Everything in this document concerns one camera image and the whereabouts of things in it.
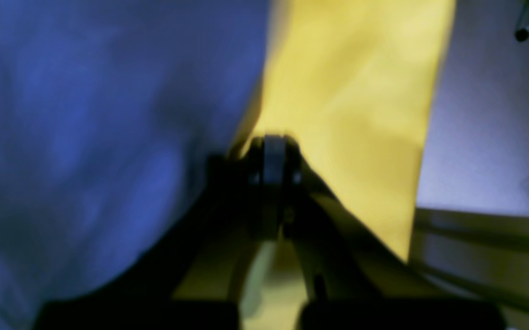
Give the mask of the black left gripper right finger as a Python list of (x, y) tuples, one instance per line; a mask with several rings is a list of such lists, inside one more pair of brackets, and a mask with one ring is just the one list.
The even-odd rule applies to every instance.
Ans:
[(300, 330), (503, 330), (493, 303), (440, 289), (406, 265), (352, 215), (281, 139), (283, 237), (297, 253), (308, 303)]

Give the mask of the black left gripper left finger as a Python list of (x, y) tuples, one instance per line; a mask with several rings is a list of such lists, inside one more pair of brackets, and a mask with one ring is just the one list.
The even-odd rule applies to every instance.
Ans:
[(283, 218), (283, 137), (241, 159), (212, 157), (208, 188), (123, 275), (84, 298), (49, 303), (37, 330), (239, 330), (259, 253)]

